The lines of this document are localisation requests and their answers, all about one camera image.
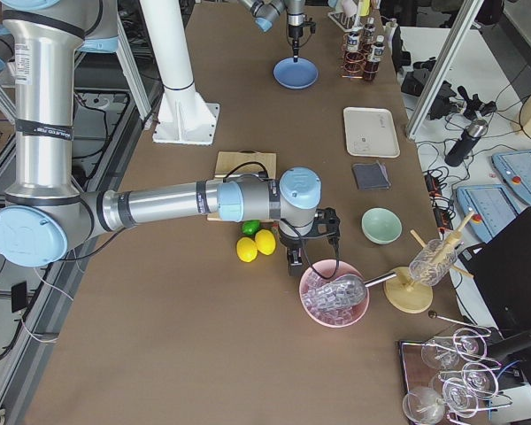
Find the blue plate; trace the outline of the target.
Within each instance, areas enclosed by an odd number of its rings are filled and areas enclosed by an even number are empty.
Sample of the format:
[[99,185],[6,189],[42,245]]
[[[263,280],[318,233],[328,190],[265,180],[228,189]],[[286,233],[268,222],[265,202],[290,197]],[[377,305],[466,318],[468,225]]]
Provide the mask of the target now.
[[319,70],[308,59],[284,58],[273,68],[273,77],[286,89],[306,89],[316,82]]

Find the yellow lemon right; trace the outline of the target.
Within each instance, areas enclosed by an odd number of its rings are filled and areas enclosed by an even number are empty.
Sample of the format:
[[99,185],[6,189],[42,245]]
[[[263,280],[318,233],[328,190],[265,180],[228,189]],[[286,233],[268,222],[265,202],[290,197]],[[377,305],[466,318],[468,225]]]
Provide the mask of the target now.
[[273,232],[269,229],[260,229],[254,236],[257,249],[264,255],[271,255],[276,250],[276,239]]

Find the yellow lemon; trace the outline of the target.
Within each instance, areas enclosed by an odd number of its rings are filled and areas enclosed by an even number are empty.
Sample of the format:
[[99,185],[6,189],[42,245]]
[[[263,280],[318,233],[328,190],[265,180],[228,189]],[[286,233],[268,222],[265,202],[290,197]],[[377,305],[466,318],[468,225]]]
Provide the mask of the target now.
[[249,237],[240,238],[235,246],[238,259],[245,263],[250,263],[258,256],[258,247],[255,241]]
[[260,229],[254,236],[257,249],[264,255],[271,255],[276,250],[276,239],[273,232],[269,229]]

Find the yellow lemon left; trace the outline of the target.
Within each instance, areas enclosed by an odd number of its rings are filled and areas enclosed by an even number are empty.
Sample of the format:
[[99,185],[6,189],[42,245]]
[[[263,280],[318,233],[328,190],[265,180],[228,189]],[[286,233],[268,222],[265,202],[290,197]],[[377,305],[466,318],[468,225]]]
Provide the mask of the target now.
[[235,246],[238,259],[245,263],[250,263],[258,256],[258,247],[255,241],[249,237],[240,238]]

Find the green lime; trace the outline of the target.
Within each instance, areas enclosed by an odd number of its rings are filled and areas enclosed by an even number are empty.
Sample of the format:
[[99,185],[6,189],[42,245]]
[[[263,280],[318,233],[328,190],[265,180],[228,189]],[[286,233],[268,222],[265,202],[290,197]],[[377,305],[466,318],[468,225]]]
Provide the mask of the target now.
[[247,220],[242,224],[242,233],[248,237],[253,237],[260,229],[260,220]]

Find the dark syrup bottle left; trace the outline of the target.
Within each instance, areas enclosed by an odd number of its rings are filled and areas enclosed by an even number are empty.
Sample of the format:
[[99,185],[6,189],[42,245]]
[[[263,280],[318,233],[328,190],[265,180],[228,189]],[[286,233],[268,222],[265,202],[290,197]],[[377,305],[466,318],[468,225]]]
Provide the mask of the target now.
[[363,56],[360,52],[360,36],[360,27],[352,28],[346,36],[342,67],[347,76],[358,74],[363,63]]

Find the dark syrup bottle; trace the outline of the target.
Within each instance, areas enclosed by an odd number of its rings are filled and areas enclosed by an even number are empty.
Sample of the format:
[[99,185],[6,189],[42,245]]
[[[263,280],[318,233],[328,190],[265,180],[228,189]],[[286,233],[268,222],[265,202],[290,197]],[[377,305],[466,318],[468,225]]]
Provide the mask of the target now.
[[362,34],[361,52],[363,54],[367,54],[370,51],[373,45],[374,34],[375,34],[374,18],[369,17],[367,19],[366,24],[364,25],[363,34]]
[[366,57],[366,63],[364,66],[363,80],[373,81],[381,62],[383,52],[385,50],[385,37],[383,35],[377,35],[375,42],[371,45],[371,48]]
[[360,36],[360,27],[352,28],[346,36],[342,67],[347,76],[358,74],[363,63],[363,56],[360,52]]

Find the metal ice scoop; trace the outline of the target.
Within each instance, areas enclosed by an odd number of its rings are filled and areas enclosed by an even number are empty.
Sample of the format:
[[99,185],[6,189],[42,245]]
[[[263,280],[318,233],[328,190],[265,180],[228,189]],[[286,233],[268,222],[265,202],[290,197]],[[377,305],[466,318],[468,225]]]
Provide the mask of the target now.
[[323,308],[333,310],[360,304],[367,296],[368,288],[396,277],[396,272],[388,272],[368,281],[355,274],[344,274],[324,286],[326,303]]

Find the dark syrup bottle back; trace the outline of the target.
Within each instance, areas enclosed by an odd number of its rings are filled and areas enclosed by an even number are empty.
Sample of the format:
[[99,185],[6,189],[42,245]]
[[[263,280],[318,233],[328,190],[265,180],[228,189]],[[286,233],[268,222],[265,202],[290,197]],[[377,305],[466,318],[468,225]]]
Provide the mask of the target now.
[[367,19],[366,24],[364,25],[363,34],[362,34],[361,52],[363,54],[367,54],[370,51],[373,45],[374,34],[375,34],[374,18],[369,17]]

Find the pink bowl with ice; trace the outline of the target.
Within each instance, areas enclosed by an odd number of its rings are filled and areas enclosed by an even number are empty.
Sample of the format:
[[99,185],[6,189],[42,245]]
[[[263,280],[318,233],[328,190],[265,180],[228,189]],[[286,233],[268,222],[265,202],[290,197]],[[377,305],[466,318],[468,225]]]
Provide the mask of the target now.
[[350,264],[323,259],[308,267],[301,277],[299,296],[307,314],[330,328],[343,328],[358,322],[367,312],[370,295],[366,288],[353,282],[335,284],[341,276],[352,274],[364,281]]

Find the dark syrup bottle front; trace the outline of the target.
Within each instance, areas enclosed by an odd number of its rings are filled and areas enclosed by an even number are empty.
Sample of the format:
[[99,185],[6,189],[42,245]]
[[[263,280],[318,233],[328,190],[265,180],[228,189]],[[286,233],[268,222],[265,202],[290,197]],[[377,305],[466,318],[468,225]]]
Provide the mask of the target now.
[[371,48],[366,57],[366,63],[364,66],[363,80],[373,81],[381,62],[383,52],[385,50],[385,37],[383,35],[377,35],[375,42],[371,45]]

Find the mint green bowl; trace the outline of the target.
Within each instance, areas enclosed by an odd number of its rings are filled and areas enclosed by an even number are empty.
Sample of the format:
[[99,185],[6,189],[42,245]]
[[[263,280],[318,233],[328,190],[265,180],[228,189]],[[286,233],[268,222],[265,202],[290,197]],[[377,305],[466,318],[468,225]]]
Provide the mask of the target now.
[[369,241],[377,244],[393,243],[403,232],[398,216],[385,208],[367,210],[361,219],[361,229]]

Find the wooden cutting board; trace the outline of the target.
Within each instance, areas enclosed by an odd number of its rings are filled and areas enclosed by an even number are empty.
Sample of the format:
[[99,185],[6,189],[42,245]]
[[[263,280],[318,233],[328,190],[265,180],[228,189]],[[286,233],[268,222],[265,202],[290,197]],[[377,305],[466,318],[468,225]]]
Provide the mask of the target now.
[[271,221],[270,180],[275,177],[275,153],[220,151],[214,175],[206,182],[212,209],[207,220]]

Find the dark grey folded cloth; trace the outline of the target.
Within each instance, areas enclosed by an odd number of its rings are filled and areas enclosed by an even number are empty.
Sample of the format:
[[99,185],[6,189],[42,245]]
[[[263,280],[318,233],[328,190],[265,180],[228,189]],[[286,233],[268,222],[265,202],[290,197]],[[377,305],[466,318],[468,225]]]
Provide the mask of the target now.
[[360,190],[389,189],[391,186],[387,169],[380,162],[355,164],[352,173]]

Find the wooden cup stand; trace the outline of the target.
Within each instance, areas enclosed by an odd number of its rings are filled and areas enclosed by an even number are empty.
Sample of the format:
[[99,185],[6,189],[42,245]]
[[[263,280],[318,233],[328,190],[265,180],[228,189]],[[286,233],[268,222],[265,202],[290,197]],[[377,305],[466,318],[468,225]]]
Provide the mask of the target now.
[[[472,217],[473,211],[470,211],[460,225],[441,241],[451,244],[456,250],[462,238],[462,230]],[[415,230],[411,230],[411,234],[423,249],[427,243]],[[409,266],[396,267],[393,272],[396,272],[396,277],[384,283],[384,292],[388,301],[405,313],[422,313],[427,310],[433,301],[433,286],[428,287],[415,282],[410,276]]]

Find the white tray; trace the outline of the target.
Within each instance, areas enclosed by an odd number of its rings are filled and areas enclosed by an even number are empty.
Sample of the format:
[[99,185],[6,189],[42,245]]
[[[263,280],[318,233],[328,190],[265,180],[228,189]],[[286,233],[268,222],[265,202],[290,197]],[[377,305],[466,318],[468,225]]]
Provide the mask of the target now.
[[343,109],[346,150],[351,156],[397,158],[399,142],[391,111],[384,108]]

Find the clear textured glass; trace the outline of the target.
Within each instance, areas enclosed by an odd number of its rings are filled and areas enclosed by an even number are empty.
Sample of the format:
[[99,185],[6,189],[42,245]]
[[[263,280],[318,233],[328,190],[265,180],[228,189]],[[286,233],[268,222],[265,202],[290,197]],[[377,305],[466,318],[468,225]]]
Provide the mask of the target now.
[[411,278],[428,287],[435,286],[455,263],[455,248],[444,241],[433,239],[417,254],[409,265]]

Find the metal bar spoon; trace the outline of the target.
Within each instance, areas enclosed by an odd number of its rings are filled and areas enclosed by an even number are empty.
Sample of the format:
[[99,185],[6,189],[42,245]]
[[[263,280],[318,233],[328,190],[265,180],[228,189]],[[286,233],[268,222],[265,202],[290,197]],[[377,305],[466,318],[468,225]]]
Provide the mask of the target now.
[[468,328],[474,328],[474,329],[477,329],[478,331],[480,331],[481,333],[483,333],[484,335],[490,335],[491,334],[491,329],[488,328],[488,327],[483,327],[483,326],[480,326],[480,325],[477,325],[477,324],[467,323],[467,322],[464,322],[464,321],[458,321],[458,320],[455,320],[455,319],[452,319],[452,318],[448,318],[448,317],[445,317],[443,315],[438,314],[434,310],[429,310],[427,312],[427,316],[430,319],[439,320],[439,321],[446,321],[446,322],[451,323],[451,324],[456,324],[456,325],[460,325],[460,326],[468,327]]

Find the wine glass upper left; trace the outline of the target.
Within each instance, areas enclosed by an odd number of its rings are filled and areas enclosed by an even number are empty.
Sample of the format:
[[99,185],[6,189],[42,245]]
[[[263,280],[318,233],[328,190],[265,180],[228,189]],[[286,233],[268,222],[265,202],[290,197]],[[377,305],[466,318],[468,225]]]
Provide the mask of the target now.
[[433,369],[453,370],[460,361],[451,338],[435,336],[421,347],[423,362]]

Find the wine glass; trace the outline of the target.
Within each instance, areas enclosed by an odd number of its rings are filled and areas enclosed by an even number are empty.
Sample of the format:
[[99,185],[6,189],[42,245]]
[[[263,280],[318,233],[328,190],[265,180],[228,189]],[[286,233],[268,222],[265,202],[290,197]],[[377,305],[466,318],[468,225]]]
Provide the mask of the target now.
[[458,416],[470,418],[477,413],[478,398],[460,378],[453,377],[443,383],[442,397],[449,409]]
[[428,387],[415,387],[403,398],[405,416],[416,424],[438,424],[445,415],[441,396]]
[[423,362],[433,369],[453,370],[460,361],[451,338],[435,336],[421,347]]
[[472,328],[459,328],[452,336],[457,354],[466,361],[481,361],[487,356],[484,337]]
[[468,362],[461,369],[461,378],[475,397],[493,398],[498,393],[498,382],[494,372],[480,362]]

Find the wine glass upper right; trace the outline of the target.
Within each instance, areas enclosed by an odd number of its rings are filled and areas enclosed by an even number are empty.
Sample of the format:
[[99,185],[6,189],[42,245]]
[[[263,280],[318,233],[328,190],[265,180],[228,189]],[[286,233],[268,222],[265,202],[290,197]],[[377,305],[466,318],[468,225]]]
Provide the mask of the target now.
[[466,361],[481,361],[487,356],[484,337],[472,328],[459,328],[452,336],[457,354]]

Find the wine glass bottom left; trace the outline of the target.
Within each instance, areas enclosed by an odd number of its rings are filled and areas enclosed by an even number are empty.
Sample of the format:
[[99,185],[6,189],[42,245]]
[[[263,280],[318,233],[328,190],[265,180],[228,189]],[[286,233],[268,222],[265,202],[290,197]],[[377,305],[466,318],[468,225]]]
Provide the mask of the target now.
[[415,387],[403,398],[405,416],[416,424],[438,424],[445,415],[441,396],[428,387]]

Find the black thermos bottle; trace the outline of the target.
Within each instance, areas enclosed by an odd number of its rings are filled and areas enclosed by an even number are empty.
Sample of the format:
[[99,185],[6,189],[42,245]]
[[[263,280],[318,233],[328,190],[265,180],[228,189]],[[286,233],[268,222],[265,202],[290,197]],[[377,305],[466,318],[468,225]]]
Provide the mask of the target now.
[[445,156],[448,166],[459,166],[473,147],[487,133],[489,124],[485,119],[473,120],[462,132],[459,139]]

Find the blue teach pendant lower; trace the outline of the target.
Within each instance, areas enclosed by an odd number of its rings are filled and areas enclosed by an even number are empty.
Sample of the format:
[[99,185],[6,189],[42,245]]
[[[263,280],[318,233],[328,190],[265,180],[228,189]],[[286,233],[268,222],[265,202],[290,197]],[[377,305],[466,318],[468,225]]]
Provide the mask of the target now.
[[521,212],[501,184],[458,187],[456,199],[464,215],[473,211],[469,224],[484,243],[491,241]]

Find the blue teach pendant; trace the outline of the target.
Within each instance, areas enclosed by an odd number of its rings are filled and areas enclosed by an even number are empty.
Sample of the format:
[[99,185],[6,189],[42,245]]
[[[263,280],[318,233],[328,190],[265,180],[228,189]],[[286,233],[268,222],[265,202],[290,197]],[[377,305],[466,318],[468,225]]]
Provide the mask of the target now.
[[473,211],[469,224],[484,243],[491,241],[521,212],[501,184],[458,187],[456,199],[464,215]]
[[531,150],[496,153],[491,160],[508,187],[531,205]]

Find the black laptop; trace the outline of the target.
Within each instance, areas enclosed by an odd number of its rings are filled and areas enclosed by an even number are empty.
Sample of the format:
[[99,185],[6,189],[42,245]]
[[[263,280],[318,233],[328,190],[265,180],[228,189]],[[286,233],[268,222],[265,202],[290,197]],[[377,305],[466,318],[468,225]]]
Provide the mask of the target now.
[[531,328],[531,207],[488,243],[466,248],[459,258],[500,328]]

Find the wine glass lower middle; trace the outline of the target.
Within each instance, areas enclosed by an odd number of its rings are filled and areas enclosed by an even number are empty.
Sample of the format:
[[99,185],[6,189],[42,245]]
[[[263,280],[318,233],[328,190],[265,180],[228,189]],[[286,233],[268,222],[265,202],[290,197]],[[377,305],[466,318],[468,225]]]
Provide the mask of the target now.
[[470,418],[477,413],[478,398],[460,378],[453,377],[443,383],[442,397],[449,409],[458,416]]

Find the blue teach pendant upper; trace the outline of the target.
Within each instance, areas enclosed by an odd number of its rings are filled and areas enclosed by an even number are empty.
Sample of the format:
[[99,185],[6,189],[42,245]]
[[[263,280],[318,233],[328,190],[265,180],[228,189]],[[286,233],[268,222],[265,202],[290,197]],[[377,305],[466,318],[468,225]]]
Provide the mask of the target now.
[[496,153],[491,160],[508,187],[531,205],[531,150]]

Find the aluminium frame post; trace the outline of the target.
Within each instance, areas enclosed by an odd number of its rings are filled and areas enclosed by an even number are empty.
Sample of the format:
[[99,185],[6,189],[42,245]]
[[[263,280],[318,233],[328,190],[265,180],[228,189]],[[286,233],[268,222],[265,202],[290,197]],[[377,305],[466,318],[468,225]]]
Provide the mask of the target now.
[[415,110],[406,125],[405,133],[409,140],[415,141],[419,128],[429,113],[430,107],[443,84],[443,80],[450,70],[450,65],[457,56],[462,42],[466,37],[466,33],[472,26],[482,4],[483,0],[465,0],[462,3],[458,11],[458,16],[455,18],[453,26],[437,57],[435,66],[419,96]]

